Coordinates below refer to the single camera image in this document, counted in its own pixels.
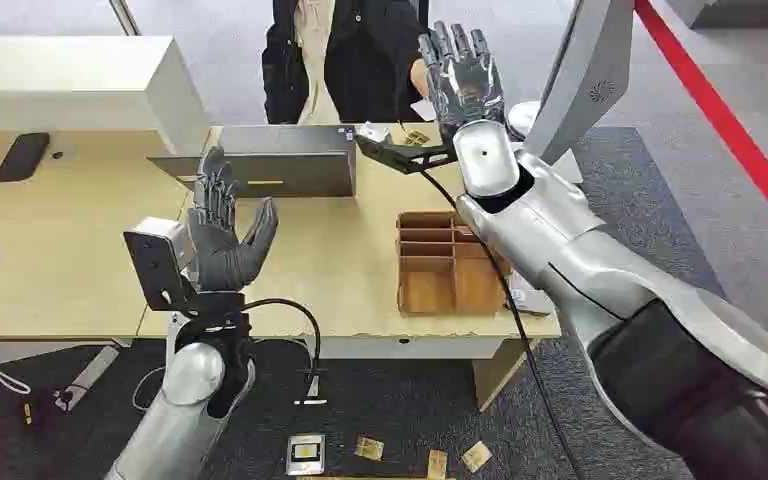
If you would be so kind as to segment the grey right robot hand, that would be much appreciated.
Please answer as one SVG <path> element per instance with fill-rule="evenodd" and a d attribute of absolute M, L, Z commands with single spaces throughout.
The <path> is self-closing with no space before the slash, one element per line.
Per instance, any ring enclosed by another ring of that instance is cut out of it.
<path fill-rule="evenodd" d="M 437 20 L 418 41 L 427 67 L 428 99 L 444 144 L 450 145 L 467 123 L 505 122 L 500 73 L 482 30 L 466 32 L 459 23 L 447 26 Z"/>

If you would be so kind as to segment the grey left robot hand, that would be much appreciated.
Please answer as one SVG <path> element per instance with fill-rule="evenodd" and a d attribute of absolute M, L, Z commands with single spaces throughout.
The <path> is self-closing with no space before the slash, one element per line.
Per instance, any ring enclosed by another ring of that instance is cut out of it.
<path fill-rule="evenodd" d="M 279 218 L 271 197 L 260 200 L 246 235 L 237 235 L 237 186 L 224 149 L 211 147 L 198 163 L 193 204 L 187 210 L 202 291 L 238 292 L 251 284 L 276 235 Z"/>

